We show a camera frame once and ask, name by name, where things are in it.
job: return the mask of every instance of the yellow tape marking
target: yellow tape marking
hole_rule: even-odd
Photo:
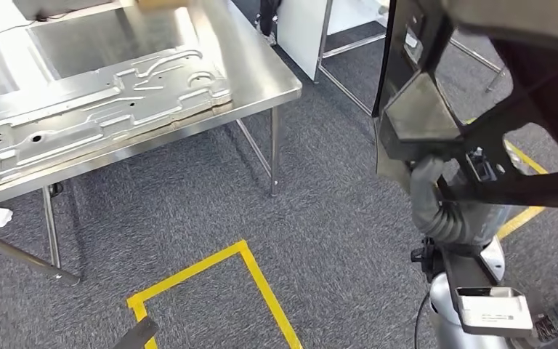
[[[136,316],[136,321],[140,322],[143,318],[146,317],[146,308],[144,307],[144,303],[138,303],[133,306],[130,306],[133,309],[134,314]],[[157,349],[157,342],[155,341],[155,337],[153,336],[148,342],[145,344],[145,349]]]
[[[249,250],[246,243],[244,249],[240,251],[240,256],[243,258],[243,261],[245,261],[245,265],[247,265],[251,276],[254,277],[255,283],[258,286],[260,293],[262,293],[262,297],[266,301],[266,304],[270,309],[270,313],[275,318],[275,321],[277,321],[277,325],[279,325],[279,328],[281,329],[283,336],[286,338],[288,345],[290,345],[290,349],[302,349],[302,345],[296,336],[296,332],[294,332],[290,321],[283,312],[283,309],[281,309],[281,305],[279,305],[275,294],[272,293],[268,282],[266,282],[266,278],[262,274],[254,255],[251,253],[251,250]]]
[[[525,153],[523,153],[519,148],[515,147],[512,143],[508,142],[507,140],[504,140],[504,142],[508,145],[512,152],[517,154],[517,156],[532,169],[534,169],[534,171],[536,171],[540,175],[546,175],[547,173],[549,173],[544,169],[544,167],[540,166],[540,164],[532,160],[529,156],[525,155]],[[497,237],[500,240],[505,238],[506,236],[510,235],[510,233],[532,220],[535,216],[539,215],[542,211],[544,211],[544,207],[528,207],[525,211],[517,214],[516,217],[512,218],[511,220],[506,222],[506,224],[502,225],[497,232]]]
[[[251,250],[247,246],[247,243],[244,240],[233,244],[232,246],[223,249],[222,251],[213,254],[210,257],[207,257],[200,262],[197,262],[194,265],[191,265],[189,268],[181,270],[180,272],[170,276],[169,278],[158,282],[157,284],[152,285],[151,287],[145,289],[144,291],[138,292],[127,299],[127,306],[129,306],[133,311],[134,315],[136,316],[136,320],[140,321],[144,317],[146,317],[147,312],[144,306],[144,301],[149,300],[150,298],[160,294],[161,292],[166,291],[167,289],[180,284],[184,280],[198,274],[206,269],[216,265],[217,263],[226,260],[228,257],[232,257],[234,254],[240,253],[240,256],[243,258],[247,269],[249,269],[249,273],[253,276],[256,285],[260,293],[262,293],[262,297],[266,302],[270,313],[277,321],[277,325],[279,329],[283,333],[283,336],[286,338],[290,349],[302,349],[302,345],[298,337],[296,336],[296,332],[290,321],[288,320],[287,316],[281,309],[275,294],[272,293],[264,274],[260,270],[254,255],[251,253]],[[157,342],[155,341],[155,337],[151,338],[146,345],[145,349],[157,349]]]
[[[534,169],[539,175],[546,175],[549,173],[544,169],[544,167],[540,166],[537,162],[532,160],[529,156],[525,155],[519,148],[515,147],[512,143],[505,140],[506,144],[512,149],[512,151],[517,154],[526,164],[530,165],[532,169]]]
[[[233,244],[232,246],[223,249],[217,252],[216,254],[213,254],[212,256],[201,260],[200,262],[197,262],[196,264],[190,266],[189,268],[185,268],[184,270],[181,270],[180,272],[174,274],[173,276],[170,276],[169,278],[160,281],[157,284],[152,285],[151,287],[145,289],[144,291],[134,294],[129,298],[129,300],[133,298],[132,302],[145,302],[151,299],[152,297],[160,294],[161,292],[166,291],[170,287],[174,287],[177,284],[183,282],[184,280],[194,276],[195,274],[205,271],[206,269],[212,267],[213,265],[216,265],[217,263],[225,260],[226,258],[239,253],[240,244],[244,244],[244,243],[245,241],[239,241],[236,244]]]
[[[497,237],[501,240],[510,235],[513,231],[520,228],[525,223],[529,222],[532,218],[544,211],[544,207],[531,206],[525,211],[517,214],[514,218],[502,225],[497,232]]]

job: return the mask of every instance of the gray carpet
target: gray carpet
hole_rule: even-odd
[[[256,1],[236,1],[248,18]],[[328,45],[380,31],[366,25]],[[486,42],[461,38],[487,54]],[[382,42],[325,61],[372,104]],[[406,195],[374,174],[370,121],[329,81],[303,81],[285,117],[281,194],[236,125],[64,182],[54,200],[63,265],[84,277],[65,287],[0,256],[0,348],[111,348],[134,315],[126,298],[245,239],[305,348],[412,348],[426,283],[409,252],[419,236]],[[503,97],[483,89],[485,68],[449,49],[440,75],[461,117]],[[268,154],[268,113],[245,120]],[[537,130],[513,141],[544,166],[550,144]],[[15,218],[0,237],[48,257],[39,192],[2,203]],[[507,238],[513,282],[545,304],[558,300],[558,209]],[[242,260],[234,256],[147,302],[159,348],[287,348]],[[432,348],[428,326],[421,347]]]

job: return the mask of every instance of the black mount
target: black mount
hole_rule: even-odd
[[[412,250],[410,258],[412,262],[420,263],[420,269],[426,276],[426,282],[432,283],[435,276],[445,271],[444,259],[432,238],[422,239],[422,244],[421,248]]]

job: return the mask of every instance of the metal sheet panel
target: metal sheet panel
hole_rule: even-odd
[[[177,47],[0,95],[0,182],[231,101],[195,47]]]

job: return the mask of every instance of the shoe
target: shoe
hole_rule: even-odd
[[[254,20],[254,26],[258,26],[260,17],[261,17],[260,14],[256,15],[256,19]],[[277,24],[277,19],[278,19],[277,15],[272,16],[272,22],[274,24]]]
[[[552,342],[541,342],[538,338],[511,338],[513,349],[558,349],[558,338]]]
[[[266,39],[266,42],[271,47],[273,47],[277,44],[277,39],[275,39],[275,33],[270,32],[270,35],[264,35],[264,33],[262,33],[262,29],[260,29],[260,27],[259,27],[259,23],[256,24],[256,30],[258,31],[258,33],[260,33],[260,35],[262,35],[264,37],[264,39]]]

